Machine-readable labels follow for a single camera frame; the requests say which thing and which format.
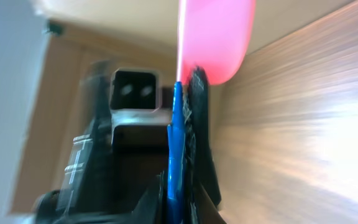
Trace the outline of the pink scoop with blue handle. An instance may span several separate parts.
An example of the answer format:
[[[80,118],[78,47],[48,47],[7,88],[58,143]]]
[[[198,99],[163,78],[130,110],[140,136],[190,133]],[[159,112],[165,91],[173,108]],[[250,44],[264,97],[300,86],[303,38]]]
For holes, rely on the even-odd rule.
[[[178,12],[177,79],[167,127],[168,170],[165,217],[185,223],[185,116],[183,97],[195,67],[205,70],[209,88],[230,80],[246,55],[254,21],[254,0],[181,1]]]

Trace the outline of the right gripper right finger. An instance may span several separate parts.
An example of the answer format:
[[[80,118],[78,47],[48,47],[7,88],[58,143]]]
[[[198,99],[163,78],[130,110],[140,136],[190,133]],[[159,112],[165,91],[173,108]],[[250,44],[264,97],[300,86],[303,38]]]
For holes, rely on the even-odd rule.
[[[225,224],[219,214],[218,177],[209,145],[209,83],[195,67],[183,97],[185,116],[185,223]]]

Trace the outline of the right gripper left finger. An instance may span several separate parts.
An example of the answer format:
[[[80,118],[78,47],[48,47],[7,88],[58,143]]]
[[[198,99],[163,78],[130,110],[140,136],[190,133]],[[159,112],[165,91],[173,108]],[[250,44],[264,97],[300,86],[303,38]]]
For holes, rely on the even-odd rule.
[[[167,111],[156,71],[96,62],[79,84],[77,135],[36,223],[165,223]]]

